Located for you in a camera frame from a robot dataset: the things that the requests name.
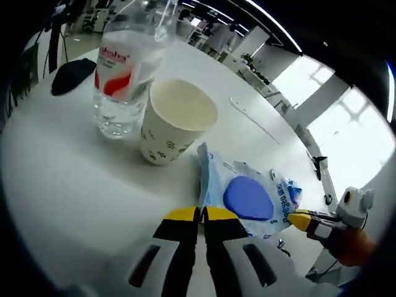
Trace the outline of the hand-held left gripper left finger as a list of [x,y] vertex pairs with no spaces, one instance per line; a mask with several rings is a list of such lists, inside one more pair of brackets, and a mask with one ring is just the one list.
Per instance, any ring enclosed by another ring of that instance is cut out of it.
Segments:
[[183,207],[166,215],[151,237],[142,237],[114,257],[94,283],[97,296],[186,296],[200,210]]

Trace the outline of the person's right hand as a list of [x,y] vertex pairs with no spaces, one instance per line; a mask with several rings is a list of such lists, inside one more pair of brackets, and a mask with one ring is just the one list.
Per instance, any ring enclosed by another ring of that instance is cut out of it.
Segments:
[[320,240],[324,248],[344,266],[363,266],[376,251],[377,243],[370,241],[361,229],[333,229],[329,237]]

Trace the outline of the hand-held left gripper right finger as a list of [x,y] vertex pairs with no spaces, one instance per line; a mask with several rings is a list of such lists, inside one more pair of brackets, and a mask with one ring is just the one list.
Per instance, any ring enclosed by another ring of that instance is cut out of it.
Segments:
[[279,248],[248,236],[227,209],[204,207],[202,214],[217,296],[306,296],[306,280]]

